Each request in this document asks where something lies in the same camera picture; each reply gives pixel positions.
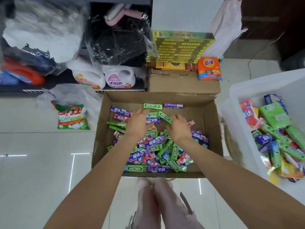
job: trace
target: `cardboard box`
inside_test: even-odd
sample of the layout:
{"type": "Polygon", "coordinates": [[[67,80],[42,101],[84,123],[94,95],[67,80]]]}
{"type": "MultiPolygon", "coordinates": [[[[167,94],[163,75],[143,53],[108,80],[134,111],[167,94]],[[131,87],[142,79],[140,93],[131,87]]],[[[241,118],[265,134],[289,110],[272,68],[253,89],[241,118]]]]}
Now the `cardboard box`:
{"type": "MultiPolygon", "coordinates": [[[[194,120],[194,130],[202,130],[203,134],[210,139],[210,150],[223,156],[221,133],[218,120],[215,97],[199,95],[181,95],[181,94],[164,94],[151,92],[108,92],[104,93],[104,99],[97,124],[94,151],[92,156],[92,168],[107,153],[107,147],[113,144],[114,130],[110,129],[107,121],[113,121],[113,112],[111,106],[116,106],[128,111],[134,111],[142,108],[143,103],[165,104],[175,103],[183,104],[181,109],[163,108],[162,111],[167,115],[181,114],[188,121],[194,120]]],[[[159,131],[163,131],[168,123],[162,121],[155,124],[159,131]]],[[[203,178],[204,174],[193,163],[188,165],[186,173],[127,173],[123,176],[132,177],[165,177],[165,178],[203,178]]]]}
{"type": "Polygon", "coordinates": [[[195,71],[173,71],[151,68],[148,91],[161,93],[200,94],[220,93],[218,80],[198,80],[195,71]]]}

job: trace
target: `white plastic bin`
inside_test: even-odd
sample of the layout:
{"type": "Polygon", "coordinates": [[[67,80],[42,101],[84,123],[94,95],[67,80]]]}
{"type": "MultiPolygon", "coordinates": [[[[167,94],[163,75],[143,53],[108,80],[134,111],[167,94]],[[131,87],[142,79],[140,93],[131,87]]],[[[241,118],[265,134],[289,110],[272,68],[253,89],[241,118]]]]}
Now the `white plastic bin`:
{"type": "MultiPolygon", "coordinates": [[[[239,103],[251,99],[256,106],[263,106],[264,95],[282,96],[292,125],[305,133],[305,69],[282,72],[248,80],[231,86],[229,98],[220,107],[232,139],[242,152],[243,166],[269,180],[254,139],[239,103]]],[[[281,179],[279,188],[305,204],[305,178],[297,183],[281,179]]]]}

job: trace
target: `white tile floor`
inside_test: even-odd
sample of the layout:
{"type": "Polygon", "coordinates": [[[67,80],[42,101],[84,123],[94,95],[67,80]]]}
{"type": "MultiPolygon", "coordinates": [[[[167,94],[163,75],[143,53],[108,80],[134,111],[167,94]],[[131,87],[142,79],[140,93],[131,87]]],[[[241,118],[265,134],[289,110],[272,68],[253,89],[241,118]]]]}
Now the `white tile floor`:
{"type": "MultiPolygon", "coordinates": [[[[248,61],[223,60],[216,104],[227,98],[232,84],[250,78],[248,61]]],[[[253,60],[250,69],[252,78],[280,72],[275,61],[253,60]]],[[[33,98],[2,98],[0,106],[0,156],[26,155],[0,157],[0,228],[41,229],[90,171],[95,132],[58,131],[56,111],[35,109],[33,98]]],[[[136,181],[121,178],[103,229],[128,225],[137,207],[136,181]]],[[[172,182],[206,229],[246,228],[207,179],[172,182]]]]}

